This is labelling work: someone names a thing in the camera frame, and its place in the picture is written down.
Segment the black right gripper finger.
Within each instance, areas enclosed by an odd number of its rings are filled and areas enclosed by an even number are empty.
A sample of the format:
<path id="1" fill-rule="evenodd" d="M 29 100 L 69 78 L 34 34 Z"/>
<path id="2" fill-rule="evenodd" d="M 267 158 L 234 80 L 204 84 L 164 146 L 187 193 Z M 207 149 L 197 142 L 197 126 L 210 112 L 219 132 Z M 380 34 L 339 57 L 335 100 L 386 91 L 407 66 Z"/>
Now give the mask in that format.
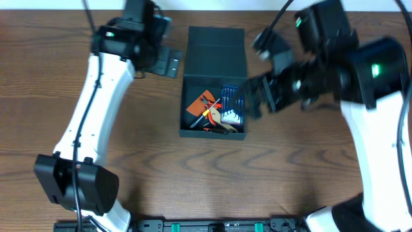
<path id="1" fill-rule="evenodd" d="M 238 87 L 232 100 L 267 100 L 267 91 L 264 84 L 266 78 L 267 76 L 262 74 L 248 79 Z"/>
<path id="2" fill-rule="evenodd" d="M 251 119 L 258 120 L 262 118 L 261 105 L 263 101 L 253 96 L 245 96 L 243 98 L 242 114 Z"/>

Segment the blue precision screwdriver set case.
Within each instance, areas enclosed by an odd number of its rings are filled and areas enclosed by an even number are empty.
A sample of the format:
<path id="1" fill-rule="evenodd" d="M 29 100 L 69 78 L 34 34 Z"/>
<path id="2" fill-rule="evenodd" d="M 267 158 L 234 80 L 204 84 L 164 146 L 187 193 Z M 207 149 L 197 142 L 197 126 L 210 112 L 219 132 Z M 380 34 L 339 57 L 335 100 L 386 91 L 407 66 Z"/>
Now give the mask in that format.
<path id="1" fill-rule="evenodd" d="M 235 86 L 224 85 L 221 90 L 221 122 L 236 126 L 243 125 L 243 97 L 238 97 L 232 105 L 232 98 L 236 95 Z"/>

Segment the red handled cutting pliers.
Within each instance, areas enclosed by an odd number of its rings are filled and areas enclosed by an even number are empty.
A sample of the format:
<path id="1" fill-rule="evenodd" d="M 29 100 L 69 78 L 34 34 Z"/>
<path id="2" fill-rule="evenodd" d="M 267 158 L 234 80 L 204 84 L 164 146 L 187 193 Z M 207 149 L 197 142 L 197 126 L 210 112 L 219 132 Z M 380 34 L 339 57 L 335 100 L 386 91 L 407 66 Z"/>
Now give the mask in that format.
<path id="1" fill-rule="evenodd" d="M 213 107 L 213 109 L 216 109 L 215 105 L 217 105 L 217 108 L 221 108 L 221 103 L 216 103 L 213 100 L 209 100 L 204 95 L 200 97 L 200 101 L 203 103 L 203 107 L 204 107 L 204 109 L 201 111 L 201 114 L 209 120 L 212 126 L 217 126 L 216 122 L 213 119 L 214 112 L 212 110 L 209 110 L 207 112 L 207 115 L 205 115 L 205 112 L 211 107 Z"/>

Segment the dark green box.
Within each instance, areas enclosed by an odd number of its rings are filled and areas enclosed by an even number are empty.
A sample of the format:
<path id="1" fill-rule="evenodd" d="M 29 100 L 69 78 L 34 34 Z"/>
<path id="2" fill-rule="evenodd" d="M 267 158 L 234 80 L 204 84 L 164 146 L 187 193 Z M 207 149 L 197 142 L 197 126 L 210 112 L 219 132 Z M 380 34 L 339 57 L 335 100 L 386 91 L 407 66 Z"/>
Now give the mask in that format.
<path id="1" fill-rule="evenodd" d="M 236 126 L 236 133 L 222 135 L 201 129 L 205 119 L 196 128 L 190 125 L 197 116 L 187 108 L 204 91 L 220 98 L 225 85 L 240 87 L 247 81 L 245 31 L 242 28 L 190 26 L 185 56 L 180 110 L 181 137 L 199 139 L 244 140 L 244 125 Z"/>

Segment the black yellow screwdriver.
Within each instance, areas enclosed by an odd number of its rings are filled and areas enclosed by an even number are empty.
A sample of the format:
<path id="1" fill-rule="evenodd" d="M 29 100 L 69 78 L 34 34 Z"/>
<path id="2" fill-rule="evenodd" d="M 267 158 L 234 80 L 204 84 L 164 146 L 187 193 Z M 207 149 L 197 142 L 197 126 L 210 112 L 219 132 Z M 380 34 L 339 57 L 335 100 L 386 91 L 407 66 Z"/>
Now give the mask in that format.
<path id="1" fill-rule="evenodd" d="M 214 106 L 219 103 L 220 99 L 214 102 L 211 106 L 208 106 L 206 110 L 190 125 L 190 129 L 197 127 L 197 125 L 209 114 Z"/>

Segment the small claw hammer black handle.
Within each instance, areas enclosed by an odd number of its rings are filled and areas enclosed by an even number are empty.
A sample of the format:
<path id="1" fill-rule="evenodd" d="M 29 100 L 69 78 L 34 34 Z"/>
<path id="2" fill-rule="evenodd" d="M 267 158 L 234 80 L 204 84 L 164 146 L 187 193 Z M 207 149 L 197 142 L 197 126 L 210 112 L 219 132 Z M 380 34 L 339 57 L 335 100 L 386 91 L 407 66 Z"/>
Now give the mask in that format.
<path id="1" fill-rule="evenodd" d="M 220 129 L 220 128 L 208 128 L 208 127 L 203 127 L 203 131 L 211 132 L 211 133 L 218 133 L 222 135 L 227 135 L 229 134 L 229 130 L 226 129 Z"/>

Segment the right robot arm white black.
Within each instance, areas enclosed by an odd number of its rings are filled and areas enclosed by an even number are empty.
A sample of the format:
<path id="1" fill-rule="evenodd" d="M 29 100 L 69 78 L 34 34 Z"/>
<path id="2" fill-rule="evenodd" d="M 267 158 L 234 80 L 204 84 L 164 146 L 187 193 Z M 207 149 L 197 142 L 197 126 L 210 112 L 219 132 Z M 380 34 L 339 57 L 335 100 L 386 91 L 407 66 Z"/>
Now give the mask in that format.
<path id="1" fill-rule="evenodd" d="M 297 62 L 286 41 L 266 27 L 253 42 L 272 69 L 237 92 L 243 111 L 260 118 L 300 102 L 303 108 L 330 93 L 355 144 L 362 193 L 304 216 L 309 231 L 409 231 L 411 145 L 408 130 L 411 73 L 402 45 L 392 37 L 361 44 L 340 1 L 321 1 L 295 16 L 303 50 Z"/>

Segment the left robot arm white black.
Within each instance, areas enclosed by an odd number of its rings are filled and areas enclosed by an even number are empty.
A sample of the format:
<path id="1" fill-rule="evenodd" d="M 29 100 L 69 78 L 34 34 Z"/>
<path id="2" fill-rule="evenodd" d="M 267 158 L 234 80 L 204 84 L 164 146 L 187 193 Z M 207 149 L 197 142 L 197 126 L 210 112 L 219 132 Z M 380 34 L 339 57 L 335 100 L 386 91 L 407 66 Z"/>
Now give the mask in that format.
<path id="1" fill-rule="evenodd" d="M 151 72 L 166 26 L 143 31 L 104 25 L 93 36 L 84 87 L 52 155 L 38 155 L 34 172 L 49 201 L 84 217 L 101 231 L 128 231 L 131 214 L 117 199 L 119 178 L 105 169 L 120 103 L 136 72 Z"/>

